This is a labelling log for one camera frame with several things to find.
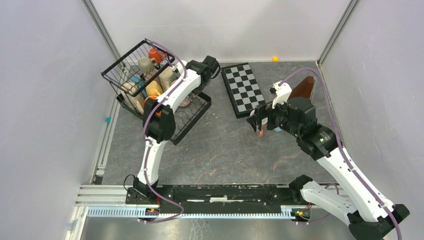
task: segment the teal object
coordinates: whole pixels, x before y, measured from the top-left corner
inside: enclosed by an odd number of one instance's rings
[[[141,89],[145,85],[145,81],[141,80],[139,75],[134,75],[130,79],[133,83],[137,85],[138,89]],[[147,98],[147,93],[145,89],[141,91],[141,94],[143,95],[144,98]]]

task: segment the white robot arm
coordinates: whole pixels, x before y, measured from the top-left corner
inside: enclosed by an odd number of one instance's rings
[[[352,161],[346,148],[342,146],[340,149],[335,133],[318,123],[315,107],[308,98],[289,99],[292,89],[287,83],[274,84],[272,92],[276,94],[273,102],[258,106],[247,121],[257,131],[261,130],[261,123],[266,118],[268,130],[280,128],[296,137],[301,150],[324,167],[349,196],[339,196],[312,178],[302,175],[289,184],[295,199],[320,206],[336,216],[349,226],[357,239],[382,239],[394,228],[385,207],[397,223],[410,214],[403,204],[393,204],[378,191]],[[341,151],[351,166],[348,166]],[[379,197],[383,205],[367,187]]]
[[[183,78],[183,67],[181,64],[178,63],[176,66],[174,66],[174,68],[180,72],[181,76],[177,79],[175,84],[173,84],[166,92],[157,98],[158,102],[161,102],[165,98],[165,101],[162,104],[165,106],[170,106],[173,112],[177,110],[180,103],[186,98],[186,96],[201,84],[201,76],[198,75],[194,70],[187,69],[187,76],[186,78]],[[177,87],[178,82],[182,83],[172,92],[172,94],[167,96],[168,92]],[[146,141],[143,162],[141,165],[142,167],[137,177],[143,184],[146,184],[146,178],[144,176],[144,165],[145,161],[147,160],[147,149],[150,148],[147,162],[147,178],[149,183],[154,184],[158,181],[159,164],[161,162],[162,152],[168,141],[163,140],[161,142],[157,142],[156,139],[154,139],[152,136],[148,136],[147,139],[148,140]]]
[[[186,68],[186,76],[184,76],[184,64]],[[173,66],[172,70],[178,72],[180,77],[176,82],[166,90],[156,100],[148,99],[145,104],[143,125],[148,124],[146,132],[146,145],[143,156],[142,167],[137,175],[140,193],[146,197],[149,191],[146,188],[147,181],[151,185],[157,184],[159,164],[161,162],[162,153],[168,140],[172,137],[176,124],[174,121],[174,112],[180,103],[190,93],[198,94],[203,88],[209,84],[214,78],[213,73],[218,72],[219,63],[214,57],[207,56],[203,62],[192,60],[190,62],[182,61]],[[153,110],[154,106],[161,104],[158,111],[161,116],[153,116],[147,123],[147,116]]]

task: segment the wire basket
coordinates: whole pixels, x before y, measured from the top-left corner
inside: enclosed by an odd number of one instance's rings
[[[140,68],[139,60],[145,57],[150,58],[152,56],[152,54],[149,56],[151,49],[160,52],[161,61],[151,68]],[[146,86],[157,80],[167,67],[174,64],[174,61],[173,55],[160,47],[153,46],[148,39],[144,39],[104,70],[101,76],[112,86],[120,105],[143,120],[143,99],[147,96],[145,93]],[[212,105],[211,98],[202,92],[196,97],[190,94],[188,98],[190,103],[187,106],[179,107],[174,113],[176,128],[170,139],[174,145],[177,145],[186,136]]]

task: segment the chessboard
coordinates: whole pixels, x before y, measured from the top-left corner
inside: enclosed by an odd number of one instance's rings
[[[249,63],[223,67],[221,74],[236,118],[248,117],[257,105],[265,104]]]

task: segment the gray floor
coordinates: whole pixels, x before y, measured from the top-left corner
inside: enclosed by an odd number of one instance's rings
[[[250,64],[267,102],[273,83],[314,62],[253,62]],[[303,72],[288,83],[295,87],[310,75]],[[212,106],[177,145],[167,144],[159,167],[159,184],[281,184],[305,174],[320,183],[333,177],[285,132],[266,131],[259,138],[245,118],[236,119],[221,74],[204,92]],[[317,81],[312,103],[318,122],[330,127],[321,84]],[[142,164],[142,121],[121,108],[110,147],[103,185],[121,185],[126,175],[137,174]]]

